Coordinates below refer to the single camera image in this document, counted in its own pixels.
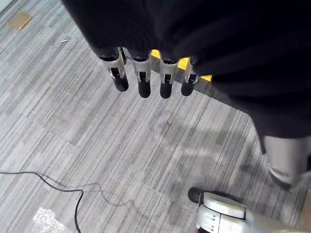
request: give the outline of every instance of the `striped carpet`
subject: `striped carpet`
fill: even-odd
[[[18,10],[33,16],[22,31],[6,25]],[[130,88],[118,92],[60,1],[17,1],[1,15],[0,67],[0,170],[82,187],[82,232],[194,233],[192,186],[297,225],[307,190],[273,184],[247,114],[197,91],[183,97],[178,82],[163,100],[154,71],[142,99],[131,61]],[[74,232],[78,197],[0,175],[1,232],[35,232],[40,207]]]

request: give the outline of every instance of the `robotic finger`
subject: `robotic finger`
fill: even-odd
[[[160,95],[162,98],[167,99],[171,96],[172,85],[175,79],[175,73],[178,65],[178,59],[172,58],[172,56],[161,52],[160,59],[160,78],[161,87]]]
[[[151,51],[128,50],[133,58],[134,71],[138,81],[138,92],[141,97],[150,96]]]
[[[181,93],[184,96],[189,96],[192,94],[193,89],[194,89],[194,85],[199,81],[200,76],[197,75],[194,71],[193,71],[193,65],[194,65],[194,58],[191,57],[188,60],[188,64],[184,73],[184,81],[183,84],[181,86]]]
[[[124,60],[121,48],[108,48],[101,50],[97,56],[103,61],[107,67],[112,80],[119,91],[128,89],[128,81],[124,69]]]

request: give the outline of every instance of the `black fabric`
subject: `black fabric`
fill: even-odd
[[[296,0],[63,0],[93,50],[158,49],[253,119],[259,137],[311,134],[311,14]]]
[[[136,61],[147,61],[150,55],[150,50],[128,50],[128,52]]]

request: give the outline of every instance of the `black wheel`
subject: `black wheel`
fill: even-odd
[[[200,194],[204,193],[204,190],[198,187],[192,187],[188,191],[188,198],[191,200],[193,203],[198,204],[199,199],[200,199]]]

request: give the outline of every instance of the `gray carpet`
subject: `gray carpet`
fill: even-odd
[[[34,17],[22,31],[6,25],[17,10]],[[2,14],[0,67],[0,170],[82,187],[82,232],[195,232],[195,185],[298,223],[307,191],[273,184],[246,113],[197,91],[183,97],[177,82],[163,100],[154,71],[142,99],[131,61],[130,88],[118,92],[60,1],[18,1]],[[75,231],[78,197],[34,175],[0,175],[1,232],[35,232],[40,207]]]

